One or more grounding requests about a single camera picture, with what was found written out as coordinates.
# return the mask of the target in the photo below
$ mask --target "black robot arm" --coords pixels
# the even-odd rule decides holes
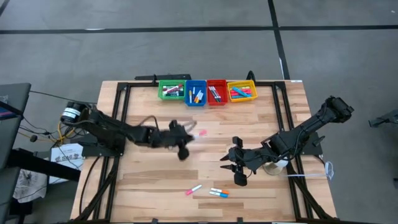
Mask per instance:
[[[341,98],[331,96],[311,118],[290,131],[281,131],[265,139],[257,149],[243,149],[242,139],[234,137],[235,147],[229,149],[228,154],[220,160],[230,160],[236,165],[221,168],[231,169],[235,173],[235,184],[245,186],[247,180],[242,167],[247,167],[256,174],[256,170],[266,162],[292,160],[301,153],[312,133],[327,123],[344,123],[353,111]]]
[[[146,147],[179,147],[178,157],[184,160],[189,152],[185,147],[194,137],[188,134],[185,127],[173,120],[169,129],[160,130],[155,126],[131,126],[113,119],[95,105],[69,102],[62,114],[61,122],[74,128],[81,128],[95,136],[98,144],[107,149],[115,150],[124,146],[125,138],[138,146]]]

